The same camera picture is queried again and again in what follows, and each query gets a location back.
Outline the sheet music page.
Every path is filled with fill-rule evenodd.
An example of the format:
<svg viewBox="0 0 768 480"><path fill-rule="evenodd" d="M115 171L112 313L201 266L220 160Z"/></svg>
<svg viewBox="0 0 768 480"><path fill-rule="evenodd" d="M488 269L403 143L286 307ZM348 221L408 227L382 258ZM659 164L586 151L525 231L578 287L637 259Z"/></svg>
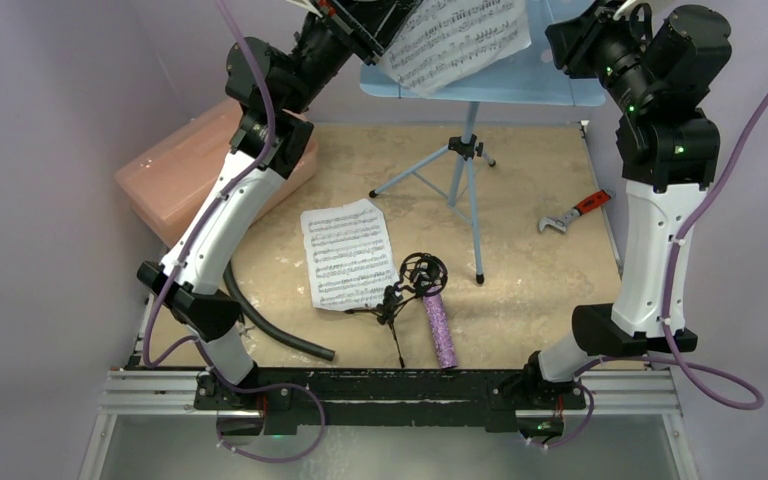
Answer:
<svg viewBox="0 0 768 480"><path fill-rule="evenodd" d="M531 45L524 0L422 1L378 62L399 86L428 98Z"/></svg>
<svg viewBox="0 0 768 480"><path fill-rule="evenodd" d="M300 216L312 305L345 311L383 301L397 280L383 212L368 199Z"/></svg>

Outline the light blue music stand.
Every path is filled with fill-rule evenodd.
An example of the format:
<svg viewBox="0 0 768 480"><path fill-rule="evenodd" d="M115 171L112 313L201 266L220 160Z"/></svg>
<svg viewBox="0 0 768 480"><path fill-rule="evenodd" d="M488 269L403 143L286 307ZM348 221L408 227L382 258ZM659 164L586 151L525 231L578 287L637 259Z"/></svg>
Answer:
<svg viewBox="0 0 768 480"><path fill-rule="evenodd" d="M447 155L455 157L451 184L440 194L451 210L457 208L462 193L461 184L467 185L470 212L464 219L471 228L478 284L485 280L481 253L481 232L478 222L476 197L476 169L481 161L489 167L496 162L484 149L476 135L478 111L484 103L514 105L545 105L549 107L590 108L606 100L602 88L595 80L571 80L557 70L545 35L549 25L572 19L587 7L586 1L526 1L531 45L505 59L498 60L482 70L458 80L428 98L420 97L378 69L378 63L361 69L361 89L368 95L382 98L408 98L464 102L467 105L462 134L449 138L444 145L370 191L372 198L384 193L408 176L418 177L420 171L433 161Z"/></svg>

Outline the black microphone shock mount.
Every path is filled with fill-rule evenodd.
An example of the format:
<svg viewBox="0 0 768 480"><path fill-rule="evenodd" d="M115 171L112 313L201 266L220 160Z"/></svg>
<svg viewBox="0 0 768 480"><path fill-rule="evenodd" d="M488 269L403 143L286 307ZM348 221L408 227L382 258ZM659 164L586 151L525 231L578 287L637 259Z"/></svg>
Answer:
<svg viewBox="0 0 768 480"><path fill-rule="evenodd" d="M441 259L430 253L412 253L401 263L397 280L385 287L380 303L374 307L348 309L345 313L369 313L380 325L388 327L396 345L399 365L404 369L406 364L395 330L395 320L409 302L435 296L444 290L447 283L448 269Z"/></svg>

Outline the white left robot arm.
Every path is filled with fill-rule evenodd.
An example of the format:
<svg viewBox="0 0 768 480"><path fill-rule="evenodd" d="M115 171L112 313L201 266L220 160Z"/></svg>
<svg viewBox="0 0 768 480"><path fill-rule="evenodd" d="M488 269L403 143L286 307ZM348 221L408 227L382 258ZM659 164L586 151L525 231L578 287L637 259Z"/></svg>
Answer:
<svg viewBox="0 0 768 480"><path fill-rule="evenodd" d="M416 1L305 1L290 52L243 35L225 2L217 7L235 42L225 61L226 95L242 112L222 168L182 238L138 279L156 304L194 335L232 408L257 399L255 361L236 330L238 301L219 282L257 213L289 179L314 132L303 119L346 62L377 64L413 16Z"/></svg>

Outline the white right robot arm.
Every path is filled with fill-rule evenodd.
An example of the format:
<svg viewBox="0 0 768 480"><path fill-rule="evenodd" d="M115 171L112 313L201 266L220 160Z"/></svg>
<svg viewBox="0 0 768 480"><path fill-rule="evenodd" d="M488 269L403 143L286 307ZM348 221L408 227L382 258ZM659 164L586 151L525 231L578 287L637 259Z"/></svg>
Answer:
<svg viewBox="0 0 768 480"><path fill-rule="evenodd" d="M617 300L576 307L569 334L529 357L519 379L529 404L544 407L571 391L576 373L600 357L697 347L681 303L687 249L721 144L701 102L731 57L730 33L727 19L705 6L678 6L654 28L650 5L625 9L619 1L596 1L548 26L557 69L597 80L620 109L629 237Z"/></svg>

